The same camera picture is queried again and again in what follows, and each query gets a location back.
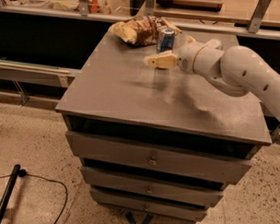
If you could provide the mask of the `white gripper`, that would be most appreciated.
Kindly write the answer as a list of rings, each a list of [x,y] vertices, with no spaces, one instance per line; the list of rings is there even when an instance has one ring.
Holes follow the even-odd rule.
[[[187,73],[196,73],[195,62],[199,52],[205,47],[204,43],[196,42],[193,36],[186,36],[186,43],[180,47],[178,60],[172,51],[165,51],[146,56],[144,64],[150,67],[172,69],[179,65],[179,68]]]

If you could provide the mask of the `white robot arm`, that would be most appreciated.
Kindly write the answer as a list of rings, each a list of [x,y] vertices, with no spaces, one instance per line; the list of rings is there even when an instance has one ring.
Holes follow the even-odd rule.
[[[185,73],[202,76],[229,96],[251,93],[280,122],[280,75],[246,46],[237,45],[224,51],[217,39],[202,43],[190,36],[176,52],[147,56],[144,63],[167,69],[178,67]]]

